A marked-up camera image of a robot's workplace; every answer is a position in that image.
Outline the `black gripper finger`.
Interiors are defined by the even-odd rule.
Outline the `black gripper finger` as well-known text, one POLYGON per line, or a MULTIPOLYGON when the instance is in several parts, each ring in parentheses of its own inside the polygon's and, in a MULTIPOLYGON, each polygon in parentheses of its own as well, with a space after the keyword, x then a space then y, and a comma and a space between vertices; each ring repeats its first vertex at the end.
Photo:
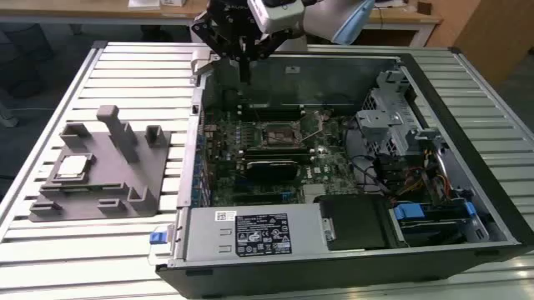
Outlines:
POLYGON ((245 37, 245 83, 251 83, 251 63, 267 59, 288 39, 288 30, 273 32, 260 37, 257 34, 245 37))
POLYGON ((237 18, 203 12, 193 20, 192 31, 220 58, 235 61, 239 80, 244 83, 245 53, 241 50, 237 18))

